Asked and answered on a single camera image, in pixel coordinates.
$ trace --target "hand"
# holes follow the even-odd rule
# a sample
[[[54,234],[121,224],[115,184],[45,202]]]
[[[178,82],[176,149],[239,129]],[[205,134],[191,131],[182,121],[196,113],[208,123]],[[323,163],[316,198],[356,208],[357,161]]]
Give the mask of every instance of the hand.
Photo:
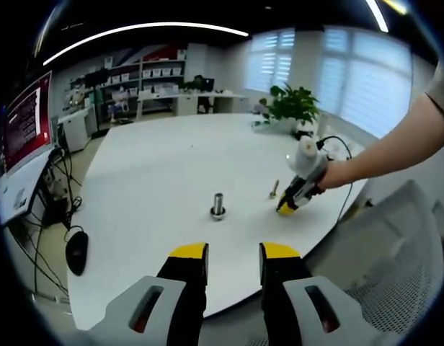
[[[334,189],[353,181],[349,161],[330,161],[323,179],[318,183],[322,190]]]

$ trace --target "small metal object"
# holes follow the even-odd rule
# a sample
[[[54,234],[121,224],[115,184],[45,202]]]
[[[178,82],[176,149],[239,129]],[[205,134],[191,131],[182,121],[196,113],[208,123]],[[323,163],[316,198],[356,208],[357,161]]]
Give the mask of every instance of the small metal object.
[[[222,193],[216,193],[214,195],[214,206],[210,209],[211,216],[217,220],[220,221],[225,216],[225,208],[222,205],[223,203],[223,194]]]
[[[276,180],[275,180],[275,184],[273,185],[273,190],[272,190],[272,192],[269,194],[269,197],[270,197],[271,199],[277,197],[277,188],[278,188],[278,185],[279,185],[279,184],[280,184],[280,180],[276,179]]]

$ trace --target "ceiling light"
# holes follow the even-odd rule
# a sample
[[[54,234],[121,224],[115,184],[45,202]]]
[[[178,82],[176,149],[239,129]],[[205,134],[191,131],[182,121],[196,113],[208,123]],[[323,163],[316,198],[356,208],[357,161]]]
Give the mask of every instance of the ceiling light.
[[[408,13],[407,8],[403,4],[401,4],[400,1],[394,1],[394,0],[383,0],[383,1],[400,14]]]
[[[376,0],[366,0],[366,3],[368,4],[369,8],[373,12],[374,17],[376,18],[376,21],[379,25],[379,29],[384,32],[389,32],[389,29],[387,28],[386,21],[382,17],[381,10],[379,9]]]
[[[46,60],[43,65],[49,64],[51,61],[57,59],[62,54],[68,52],[69,50],[72,50],[73,48],[79,47],[80,45],[83,45],[84,43],[87,43],[89,41],[95,40],[96,38],[101,38],[107,35],[115,34],[116,32],[122,32],[132,29],[142,29],[144,27],[200,27],[203,29],[212,29],[212,30],[218,30],[218,31],[224,31],[235,35],[240,36],[248,36],[249,34],[247,32],[238,31],[234,29],[229,29],[227,27],[219,27],[218,25],[209,25],[209,24],[199,24],[199,23],[184,23],[184,22],[157,22],[157,23],[144,23],[144,24],[136,24],[136,25],[129,25],[127,27],[119,27],[117,29],[108,30],[105,32],[101,32],[99,34],[96,34],[94,36],[85,38],[84,40],[81,40],[77,43],[74,43],[73,45],[68,46],[67,48],[64,48],[60,52],[54,54],[51,56],[48,60]]]

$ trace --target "round white table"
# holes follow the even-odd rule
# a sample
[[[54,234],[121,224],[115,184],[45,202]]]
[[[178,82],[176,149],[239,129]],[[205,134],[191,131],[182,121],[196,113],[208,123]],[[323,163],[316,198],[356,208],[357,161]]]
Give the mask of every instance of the round white table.
[[[83,204],[72,222],[89,235],[84,274],[68,270],[79,329],[101,321],[113,298],[144,275],[156,275],[180,245],[209,243],[205,316],[210,316],[260,289],[260,242],[288,244],[305,256],[332,229],[349,186],[279,216],[278,199],[268,195],[276,179],[279,194],[292,180],[285,155],[294,154],[298,142],[255,133],[254,119],[192,115],[110,130],[86,174]],[[354,184],[346,209],[364,184]],[[209,214],[217,192],[227,210],[219,222]]]

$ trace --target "floor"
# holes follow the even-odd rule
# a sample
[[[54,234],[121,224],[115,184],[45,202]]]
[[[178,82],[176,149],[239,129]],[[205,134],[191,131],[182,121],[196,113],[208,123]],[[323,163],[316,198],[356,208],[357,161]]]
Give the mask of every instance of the floor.
[[[147,115],[142,118],[141,121],[148,121],[153,119],[159,119],[163,117],[172,116],[171,113],[156,113]],[[87,147],[75,153],[73,159],[73,176],[83,182],[83,179],[87,173],[90,162],[94,158],[97,149],[101,145],[104,138],[97,138],[89,142]],[[79,194],[80,187],[72,182],[72,188],[74,195]],[[57,273],[61,282],[67,287],[66,282],[66,261],[65,261],[65,236],[66,229],[61,225],[53,225],[48,229],[45,229],[40,236],[39,250],[44,256],[46,261],[50,264],[51,269]],[[375,244],[371,235],[363,234],[361,239],[358,239],[359,244]],[[311,268],[312,273],[315,275],[323,275],[333,281],[341,288],[348,287],[349,284],[357,276],[363,276],[367,270],[366,266],[368,261],[354,261],[348,263],[348,266],[343,269],[336,261],[339,254],[342,253],[342,248],[335,246],[335,236],[328,237],[323,246],[320,246],[318,251],[315,251],[313,255],[307,258],[308,266]],[[378,251],[377,246],[372,247],[374,251]],[[38,260],[38,264],[42,267],[45,266],[43,261]],[[37,286],[40,292],[51,296],[61,296],[60,291],[54,286],[47,278],[38,273]],[[76,331],[76,327],[73,321],[73,317],[70,312],[69,305],[66,303],[54,303],[44,298],[37,298],[35,305],[39,308],[41,314],[48,321],[49,325],[53,328],[56,334],[66,334]],[[259,308],[259,299],[254,299],[245,306],[237,310],[236,317],[228,318],[223,314],[210,318],[205,321],[203,329],[200,335],[201,345],[219,345],[215,343],[215,340],[221,339],[221,326],[226,331],[223,334],[223,343],[220,345],[235,345],[242,340],[247,340],[259,337],[259,334],[265,335],[265,328],[263,327],[262,312]]]

